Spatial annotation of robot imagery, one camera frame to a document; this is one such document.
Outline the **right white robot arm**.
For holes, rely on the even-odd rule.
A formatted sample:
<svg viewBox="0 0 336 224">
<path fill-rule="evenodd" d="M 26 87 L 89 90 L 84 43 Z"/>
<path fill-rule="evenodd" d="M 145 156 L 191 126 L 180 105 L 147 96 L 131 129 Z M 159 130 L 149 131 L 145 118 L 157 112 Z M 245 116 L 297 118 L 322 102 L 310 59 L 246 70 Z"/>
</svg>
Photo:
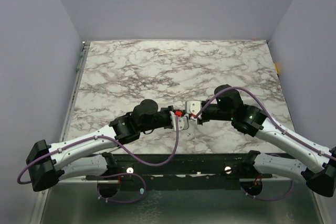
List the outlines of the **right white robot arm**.
<svg viewBox="0 0 336 224">
<path fill-rule="evenodd" d="M 241 164 L 246 177 L 258 173 L 280 175 L 303 180 L 321 196 L 334 195 L 335 148 L 319 145 L 280 124 L 247 89 L 222 85 L 215 89 L 212 98 L 195 104 L 191 115 L 199 124 L 210 120 L 230 121 L 238 132 L 266 141 L 292 157 L 250 152 L 252 159 Z"/>
</svg>

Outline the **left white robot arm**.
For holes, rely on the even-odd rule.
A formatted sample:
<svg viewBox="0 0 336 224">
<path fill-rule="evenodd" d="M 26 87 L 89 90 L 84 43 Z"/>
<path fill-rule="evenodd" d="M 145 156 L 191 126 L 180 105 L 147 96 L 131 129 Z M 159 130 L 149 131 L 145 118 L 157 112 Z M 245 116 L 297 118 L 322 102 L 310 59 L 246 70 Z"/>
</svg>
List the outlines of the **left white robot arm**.
<svg viewBox="0 0 336 224">
<path fill-rule="evenodd" d="M 32 146 L 26 158 L 29 184 L 34 192 L 49 189 L 65 177 L 65 167 L 72 162 L 119 144 L 131 143 L 146 131 L 172 129 L 173 116 L 172 106 L 159 109 L 155 101 L 145 99 L 133 111 L 85 136 L 53 144 L 40 140 Z"/>
</svg>

